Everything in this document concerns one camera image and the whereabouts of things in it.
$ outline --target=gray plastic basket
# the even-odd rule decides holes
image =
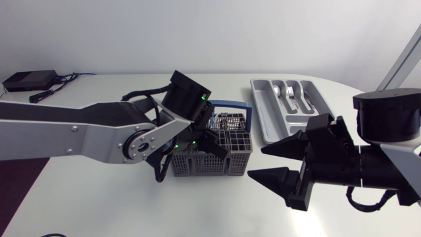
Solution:
[[[252,152],[250,133],[242,114],[220,113],[208,122],[218,134],[218,144],[230,152],[220,159],[204,151],[184,151],[172,155],[174,176],[243,175]]]

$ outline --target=white wall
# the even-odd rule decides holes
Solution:
[[[0,0],[0,81],[177,69],[306,74],[369,91],[420,23],[419,0]]]

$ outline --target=cable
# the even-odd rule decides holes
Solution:
[[[152,98],[150,95],[146,95],[146,97],[152,102],[153,108],[155,109],[155,116],[157,118],[157,126],[161,125],[161,116],[159,115],[158,103]]]
[[[53,95],[54,93],[58,92],[59,90],[63,89],[68,83],[74,81],[75,79],[77,79],[79,76],[81,75],[96,75],[95,73],[77,73],[77,72],[73,72],[72,74],[67,74],[64,76],[56,76],[54,78],[55,84],[62,84],[60,87],[58,87],[55,90],[47,90],[45,92],[41,92],[35,95],[31,95],[29,97],[29,102],[30,103],[38,103],[41,100],[49,97],[50,95]]]
[[[363,204],[359,204],[357,202],[355,202],[353,200],[352,197],[352,193],[354,191],[354,187],[348,187],[347,189],[347,198],[349,203],[357,210],[362,211],[362,212],[374,212],[374,211],[378,211],[380,210],[380,208],[382,208],[384,206],[384,204],[391,198],[393,197],[395,194],[397,194],[397,191],[395,190],[386,190],[386,192],[384,192],[381,200],[374,204],[374,205],[363,205]]]
[[[123,96],[123,98],[121,100],[122,101],[128,101],[129,99],[131,99],[133,97],[137,97],[137,96],[141,96],[141,95],[155,95],[155,94],[158,94],[158,93],[167,92],[167,91],[171,90],[173,87],[174,87],[173,84],[169,84],[167,86],[164,86],[163,88],[152,89],[152,90],[143,90],[143,91],[134,91],[134,92],[130,92],[127,95]]]
[[[0,99],[1,99],[1,98],[5,95],[5,94],[7,94],[5,86],[3,86],[3,90],[4,90],[5,92],[4,92],[4,93],[2,93],[2,94],[0,95]]]
[[[54,234],[46,234],[45,236],[42,236],[42,237],[66,237],[66,236],[64,234],[54,233]]]

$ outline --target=white table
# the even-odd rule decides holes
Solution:
[[[250,79],[312,80],[333,112],[343,115],[356,144],[352,96],[360,91],[319,78],[292,74],[188,74],[212,91],[210,99],[254,104]],[[83,107],[118,101],[132,90],[165,86],[170,74],[84,76],[42,104]],[[36,92],[4,95],[1,100],[28,101]],[[256,111],[252,121],[253,152],[247,170],[299,169],[291,159],[263,155]],[[361,203],[380,200],[383,190],[356,189]],[[48,162],[5,231],[4,236],[421,236],[417,204],[401,207],[393,197],[375,213],[349,205],[346,187],[316,184],[309,211],[285,206],[284,200],[247,175],[175,178],[155,181],[147,163],[109,165],[82,156],[54,157]]]

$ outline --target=fork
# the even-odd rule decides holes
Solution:
[[[288,95],[289,99],[292,100],[292,102],[294,102],[294,105],[297,107],[297,109],[299,109],[299,106],[298,106],[297,102],[295,101],[294,89],[293,89],[292,86],[287,87],[287,95]]]

